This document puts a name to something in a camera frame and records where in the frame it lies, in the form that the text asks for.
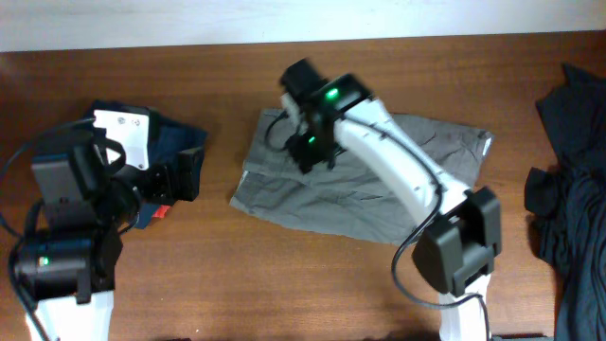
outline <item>wooden table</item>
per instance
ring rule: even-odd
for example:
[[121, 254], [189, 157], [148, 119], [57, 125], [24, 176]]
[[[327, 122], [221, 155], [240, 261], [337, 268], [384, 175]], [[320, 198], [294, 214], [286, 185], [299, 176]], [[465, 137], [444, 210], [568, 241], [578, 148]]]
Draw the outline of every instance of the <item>wooden table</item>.
[[[179, 46], [0, 54], [1, 156], [77, 118], [93, 99], [158, 108], [210, 133], [200, 196], [125, 235], [111, 340], [363, 339], [437, 331], [389, 276], [393, 245], [292, 231], [229, 206], [261, 108], [279, 105], [284, 69], [311, 57], [328, 77], [354, 72], [395, 113], [468, 124], [496, 135], [478, 186], [503, 207], [503, 254], [488, 303], [495, 334], [554, 332], [558, 282], [530, 247], [524, 183], [554, 165], [534, 102], [563, 82], [560, 63], [606, 75], [604, 32], [335, 43]], [[2, 185], [21, 226], [39, 197], [23, 158]], [[13, 240], [0, 237], [2, 262]], [[436, 293], [408, 258], [411, 289]], [[0, 267], [0, 338], [27, 339]]]

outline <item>white wall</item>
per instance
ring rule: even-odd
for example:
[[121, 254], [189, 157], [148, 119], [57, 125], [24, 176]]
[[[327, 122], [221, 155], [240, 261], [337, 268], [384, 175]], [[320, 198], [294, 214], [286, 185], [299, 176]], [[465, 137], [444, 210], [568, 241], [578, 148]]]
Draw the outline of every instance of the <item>white wall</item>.
[[0, 0], [0, 51], [606, 28], [606, 0]]

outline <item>green light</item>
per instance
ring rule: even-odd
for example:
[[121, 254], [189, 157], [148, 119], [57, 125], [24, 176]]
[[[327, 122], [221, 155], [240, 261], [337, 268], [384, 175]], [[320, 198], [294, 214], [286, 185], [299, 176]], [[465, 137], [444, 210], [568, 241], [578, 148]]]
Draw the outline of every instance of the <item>green light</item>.
[[328, 93], [326, 93], [326, 99], [336, 99], [337, 96], [339, 96], [339, 89], [337, 88], [330, 89]]
[[50, 259], [48, 257], [40, 257], [38, 258], [38, 264], [40, 266], [45, 266], [48, 265], [50, 263]]

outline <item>cable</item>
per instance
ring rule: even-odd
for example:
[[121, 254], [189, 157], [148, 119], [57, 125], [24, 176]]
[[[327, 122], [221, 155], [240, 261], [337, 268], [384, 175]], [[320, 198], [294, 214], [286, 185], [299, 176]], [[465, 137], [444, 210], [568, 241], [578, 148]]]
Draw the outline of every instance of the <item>cable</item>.
[[133, 228], [137, 223], [139, 223], [139, 213], [136, 214], [136, 216], [131, 220], [131, 222], [129, 223], [128, 226], [122, 228], [121, 230], [119, 230], [117, 232], [117, 234], [119, 235], [123, 235], [126, 232], [130, 231], [131, 228]]
[[[37, 201], [29, 209], [29, 212], [27, 213], [26, 226], [25, 226], [26, 234], [31, 231], [36, 230], [36, 224], [38, 222], [38, 214], [40, 213], [40, 209], [42, 208], [43, 204], [44, 204], [44, 202], [41, 199], [41, 200]], [[40, 335], [40, 338], [43, 341], [50, 341], [50, 338], [48, 337], [48, 335], [45, 332], [45, 328], [43, 327], [42, 323], [38, 319], [38, 316], [34, 313], [35, 304], [33, 302], [32, 297], [21, 286], [21, 284], [19, 283], [19, 280], [17, 279], [17, 277], [15, 275], [15, 264], [17, 263], [17, 255], [18, 255], [19, 248], [21, 247], [23, 242], [24, 242], [24, 239], [20, 238], [19, 241], [17, 241], [17, 243], [10, 250], [10, 254], [9, 254], [10, 286], [12, 287], [12, 290], [17, 295], [17, 298], [19, 299], [19, 303], [21, 303], [21, 305], [25, 309], [27, 316], [29, 317], [32, 324], [34, 325], [34, 328]]]
[[276, 147], [272, 146], [272, 144], [269, 142], [269, 134], [270, 134], [270, 132], [272, 131], [272, 129], [274, 128], [274, 126], [276, 125], [276, 123], [278, 123], [279, 121], [281, 121], [282, 119], [285, 119], [285, 118], [288, 118], [288, 113], [286, 112], [286, 110], [283, 110], [280, 113], [280, 115], [278, 115], [272, 121], [272, 123], [269, 124], [269, 126], [265, 130], [265, 138], [263, 139], [263, 142], [265, 144], [265, 147], [267, 147], [267, 149], [269, 149], [272, 152], [280, 153], [280, 152], [286, 151], [286, 146], [284, 146], [282, 148], [276, 148]]
[[[47, 129], [47, 130], [43, 131], [41, 134], [37, 135], [36, 137], [32, 138], [28, 142], [26, 142], [23, 145], [21, 145], [21, 147], [19, 147], [19, 149], [9, 158], [9, 160], [7, 161], [7, 163], [5, 163], [4, 166], [2, 166], [2, 169], [0, 170], [0, 184], [2, 183], [2, 181], [5, 178], [5, 176], [7, 175], [7, 172], [9, 171], [10, 164], [14, 160], [16, 160], [17, 157], [19, 157], [19, 155], [21, 155], [22, 153], [26, 152], [32, 146], [36, 145], [36, 143], [38, 143], [42, 138], [47, 137], [47, 136], [52, 135], [52, 134], [55, 134], [57, 132], [65, 130], [65, 129], [71, 129], [71, 128], [80, 126], [82, 124], [92, 123], [94, 121], [95, 121], [95, 118], [94, 117], [90, 117], [90, 118], [83, 118], [83, 119], [75, 120], [75, 121], [72, 121], [72, 122], [67, 122], [67, 123], [55, 126], [53, 128]], [[0, 212], [0, 224], [13, 237], [23, 238], [23, 236], [21, 235], [21, 233], [15, 231], [12, 227], [10, 227], [9, 223], [5, 220], [5, 218], [4, 218], [4, 216], [2, 215], [1, 212]]]
[[398, 262], [400, 261], [401, 255], [404, 253], [406, 248], [413, 243], [413, 241], [417, 238], [417, 236], [419, 236], [425, 230], [427, 225], [429, 225], [429, 223], [432, 222], [432, 220], [434, 220], [434, 218], [439, 215], [439, 209], [442, 206], [442, 202], [444, 200], [444, 194], [443, 194], [443, 186], [440, 184], [437, 176], [434, 174], [434, 172], [431, 170], [431, 168], [423, 161], [423, 159], [421, 159], [408, 146], [406, 146], [404, 143], [402, 143], [399, 139], [397, 139], [395, 136], [393, 136], [388, 131], [377, 128], [374, 124], [368, 124], [368, 123], [358, 120], [356, 118], [341, 116], [341, 119], [349, 120], [353, 123], [367, 127], [368, 129], [380, 134], [381, 137], [389, 138], [392, 142], [394, 142], [399, 147], [404, 149], [408, 154], [410, 154], [410, 156], [412, 158], [415, 159], [415, 161], [417, 161], [419, 163], [419, 165], [427, 172], [427, 175], [429, 175], [429, 177], [432, 179], [432, 184], [434, 184], [436, 186], [436, 196], [437, 196], [436, 205], [434, 206], [432, 211], [429, 213], [427, 218], [425, 218], [425, 220], [417, 228], [415, 228], [413, 230], [413, 232], [410, 234], [410, 236], [408, 236], [408, 238], [406, 238], [404, 240], [404, 242], [400, 245], [398, 250], [396, 250], [394, 258], [391, 261], [391, 277], [394, 280], [396, 287], [400, 290], [400, 292], [402, 294], [404, 294], [408, 299], [410, 299], [414, 303], [420, 305], [421, 307], [435, 309], [435, 310], [446, 310], [446, 309], [456, 308], [456, 307], [459, 307], [459, 306], [465, 304], [466, 302], [468, 302], [471, 299], [477, 298], [480, 302], [480, 305], [482, 307], [482, 312], [484, 314], [484, 323], [486, 325], [486, 340], [490, 341], [489, 313], [488, 313], [488, 309], [486, 307], [486, 303], [484, 302], [484, 297], [482, 295], [469, 294], [457, 302], [448, 303], [448, 304], [431, 303], [431, 302], [422, 300], [422, 299], [412, 295], [410, 292], [408, 292], [408, 290], [406, 290], [406, 288], [404, 288], [403, 284], [400, 282], [400, 279], [398, 278], [398, 272], [397, 272]]

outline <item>gray shorts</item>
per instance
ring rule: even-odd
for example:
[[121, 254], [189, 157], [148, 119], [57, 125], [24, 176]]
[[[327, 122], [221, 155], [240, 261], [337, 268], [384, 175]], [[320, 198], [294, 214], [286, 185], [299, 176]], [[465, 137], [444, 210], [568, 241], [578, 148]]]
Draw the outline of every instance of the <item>gray shorts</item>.
[[[284, 227], [399, 244], [415, 228], [405, 207], [352, 153], [337, 156], [327, 170], [318, 164], [302, 174], [288, 153], [263, 143], [267, 126], [279, 115], [263, 110], [244, 174], [230, 205]], [[448, 122], [394, 115], [395, 122], [444, 170], [473, 187], [493, 135]], [[281, 146], [294, 133], [288, 120], [278, 122], [271, 141]]]

